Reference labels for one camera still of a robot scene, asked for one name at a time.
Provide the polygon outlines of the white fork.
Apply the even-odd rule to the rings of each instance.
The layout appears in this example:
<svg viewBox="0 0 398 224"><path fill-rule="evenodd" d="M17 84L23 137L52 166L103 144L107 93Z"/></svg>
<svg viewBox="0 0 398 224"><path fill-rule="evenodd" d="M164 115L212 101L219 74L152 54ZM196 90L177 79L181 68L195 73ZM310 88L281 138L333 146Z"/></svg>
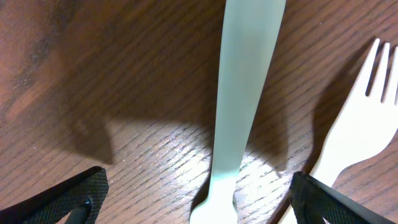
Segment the white fork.
<svg viewBox="0 0 398 224"><path fill-rule="evenodd" d="M380 40L375 39L356 81L323 143L320 157L308 175L331 186L346 167L379 154L397 130L397 59L386 80L389 43L383 45L371 93L366 94ZM280 223L293 220L291 204Z"/></svg>

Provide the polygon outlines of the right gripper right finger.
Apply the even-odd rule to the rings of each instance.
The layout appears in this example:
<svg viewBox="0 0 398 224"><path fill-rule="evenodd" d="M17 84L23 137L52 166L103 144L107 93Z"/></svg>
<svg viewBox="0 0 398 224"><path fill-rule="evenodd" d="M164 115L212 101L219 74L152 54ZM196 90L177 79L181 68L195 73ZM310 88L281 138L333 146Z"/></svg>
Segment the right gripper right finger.
<svg viewBox="0 0 398 224"><path fill-rule="evenodd" d="M293 175L289 200L298 224L394 224L301 171Z"/></svg>

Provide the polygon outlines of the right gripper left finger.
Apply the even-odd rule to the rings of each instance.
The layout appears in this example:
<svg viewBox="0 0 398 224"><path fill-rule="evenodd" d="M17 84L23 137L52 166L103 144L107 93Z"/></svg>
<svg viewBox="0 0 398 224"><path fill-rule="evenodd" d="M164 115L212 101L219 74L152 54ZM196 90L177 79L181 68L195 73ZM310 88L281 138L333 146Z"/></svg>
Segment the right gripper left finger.
<svg viewBox="0 0 398 224"><path fill-rule="evenodd" d="M93 224L108 194L106 170L94 166L27 200L1 210L1 223Z"/></svg>

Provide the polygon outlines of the pale blue plastic fork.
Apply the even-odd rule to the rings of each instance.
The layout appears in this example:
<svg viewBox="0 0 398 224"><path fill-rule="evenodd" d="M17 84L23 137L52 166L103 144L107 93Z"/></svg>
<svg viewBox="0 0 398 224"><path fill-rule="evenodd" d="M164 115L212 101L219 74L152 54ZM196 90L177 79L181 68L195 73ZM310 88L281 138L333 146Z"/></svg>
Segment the pale blue plastic fork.
<svg viewBox="0 0 398 224"><path fill-rule="evenodd" d="M190 224L236 223L233 194L272 60L285 0L227 0L208 195Z"/></svg>

